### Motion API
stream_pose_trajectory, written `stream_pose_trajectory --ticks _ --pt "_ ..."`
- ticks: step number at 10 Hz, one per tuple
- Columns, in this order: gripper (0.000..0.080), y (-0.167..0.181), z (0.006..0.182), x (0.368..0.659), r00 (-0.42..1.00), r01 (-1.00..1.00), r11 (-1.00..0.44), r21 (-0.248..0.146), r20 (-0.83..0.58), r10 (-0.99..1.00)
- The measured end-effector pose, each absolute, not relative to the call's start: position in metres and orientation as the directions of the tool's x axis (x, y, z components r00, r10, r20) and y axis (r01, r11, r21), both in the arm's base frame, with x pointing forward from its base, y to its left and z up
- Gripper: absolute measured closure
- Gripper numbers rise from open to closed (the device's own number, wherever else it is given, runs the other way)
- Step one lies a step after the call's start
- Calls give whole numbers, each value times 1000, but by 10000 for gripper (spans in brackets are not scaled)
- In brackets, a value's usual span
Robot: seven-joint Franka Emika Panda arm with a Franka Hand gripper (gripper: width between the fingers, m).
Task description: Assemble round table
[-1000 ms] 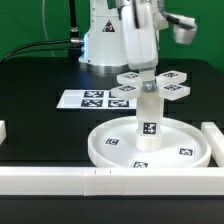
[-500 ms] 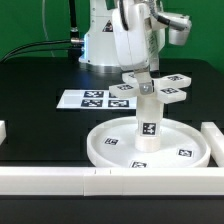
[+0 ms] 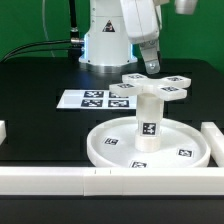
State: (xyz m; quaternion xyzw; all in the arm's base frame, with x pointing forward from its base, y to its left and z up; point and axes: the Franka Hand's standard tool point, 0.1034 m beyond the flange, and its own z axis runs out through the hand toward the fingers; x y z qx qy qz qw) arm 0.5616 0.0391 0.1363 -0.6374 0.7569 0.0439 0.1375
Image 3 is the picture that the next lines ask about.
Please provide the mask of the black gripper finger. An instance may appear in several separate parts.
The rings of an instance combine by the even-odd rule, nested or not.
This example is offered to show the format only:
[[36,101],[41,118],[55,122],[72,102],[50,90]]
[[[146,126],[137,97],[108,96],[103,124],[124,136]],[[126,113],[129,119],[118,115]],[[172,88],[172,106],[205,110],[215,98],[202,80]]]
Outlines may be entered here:
[[160,71],[160,62],[158,58],[158,41],[151,40],[139,45],[142,58],[145,63],[148,74],[156,74]]

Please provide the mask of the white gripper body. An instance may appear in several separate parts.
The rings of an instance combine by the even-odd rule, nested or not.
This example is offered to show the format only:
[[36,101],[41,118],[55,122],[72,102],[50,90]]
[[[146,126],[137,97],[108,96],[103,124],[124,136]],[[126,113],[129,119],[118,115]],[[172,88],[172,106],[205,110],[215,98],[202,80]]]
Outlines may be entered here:
[[120,0],[128,38],[132,44],[156,40],[159,36],[153,0]]

